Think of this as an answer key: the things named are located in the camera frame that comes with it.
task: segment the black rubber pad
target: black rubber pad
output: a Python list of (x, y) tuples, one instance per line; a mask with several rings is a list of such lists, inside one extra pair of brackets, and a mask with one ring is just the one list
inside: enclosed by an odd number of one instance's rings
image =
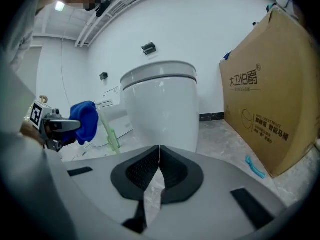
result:
[(79, 169), (68, 170), (68, 174), (70, 175), (70, 177), (73, 177), (73, 176), (77, 176), (77, 175), (80, 175), (80, 174), (85, 174), (85, 173), (88, 173), (88, 172), (91, 172), (91, 171), (93, 171), (92, 168), (83, 167), (83, 168), (79, 168)]
[(111, 182), (126, 199), (143, 201), (144, 192), (159, 168), (159, 146), (153, 146), (111, 172)]
[(231, 195), (257, 230), (274, 219), (245, 188), (233, 190), (231, 191)]
[(204, 172), (198, 164), (164, 145), (160, 146), (160, 170), (165, 185), (161, 196), (162, 204), (188, 200), (204, 182)]

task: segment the blue plastic tool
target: blue plastic tool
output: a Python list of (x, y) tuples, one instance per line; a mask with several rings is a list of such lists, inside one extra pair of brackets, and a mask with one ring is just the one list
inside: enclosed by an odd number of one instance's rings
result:
[(255, 165), (254, 165), (254, 163), (252, 162), (250, 156), (247, 155), (247, 156), (245, 157), (245, 162), (250, 166), (251, 170), (252, 170), (256, 175), (258, 175), (261, 179), (264, 179), (264, 178), (266, 177), (266, 175), (265, 175), (263, 172), (259, 171), (259, 170), (255, 167)]

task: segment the cable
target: cable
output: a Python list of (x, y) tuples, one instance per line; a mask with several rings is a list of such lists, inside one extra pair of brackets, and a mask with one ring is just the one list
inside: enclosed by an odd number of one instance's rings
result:
[[(68, 22), (66, 23), (66, 25), (70, 22), (72, 16), (74, 15), (75, 10), (76, 10), (76, 9), (73, 9), (73, 12), (71, 13), (70, 18), (69, 18)], [(69, 106), (70, 106), (70, 108), (71, 108), (71, 104), (70, 104), (70, 101), (69, 101), (69, 98), (68, 98), (68, 95), (67, 95), (67, 91), (66, 91), (66, 86), (65, 86), (65, 81), (64, 81), (64, 72), (63, 72), (63, 67), (62, 67), (62, 50), (63, 50), (63, 43), (64, 43), (64, 39), (65, 39), (65, 35), (66, 35), (66, 33), (67, 33), (67, 30), (68, 30), (68, 28), (65, 29), (64, 34), (63, 34), (63, 37), (62, 37), (62, 40), (61, 40), (60, 64), (61, 64), (61, 76), (62, 76), (63, 88), (64, 88), (66, 100), (68, 101)]]

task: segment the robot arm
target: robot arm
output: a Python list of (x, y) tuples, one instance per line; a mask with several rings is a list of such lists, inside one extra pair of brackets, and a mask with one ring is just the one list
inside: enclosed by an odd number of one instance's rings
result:
[(82, 126), (79, 120), (63, 119), (59, 109), (53, 109), (38, 101), (33, 104), (30, 122), (40, 132), (47, 148), (56, 152), (63, 146), (74, 143), (75, 138), (66, 136)]

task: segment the ceiling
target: ceiling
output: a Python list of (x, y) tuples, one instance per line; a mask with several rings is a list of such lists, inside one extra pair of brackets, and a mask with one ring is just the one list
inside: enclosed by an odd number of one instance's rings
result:
[(56, 11), (55, 4), (48, 5), (36, 17), (33, 36), (65, 38), (75, 41), (75, 47), (89, 46), (104, 28), (138, 1), (141, 0), (115, 0), (99, 18), (95, 10), (66, 5), (63, 11)]

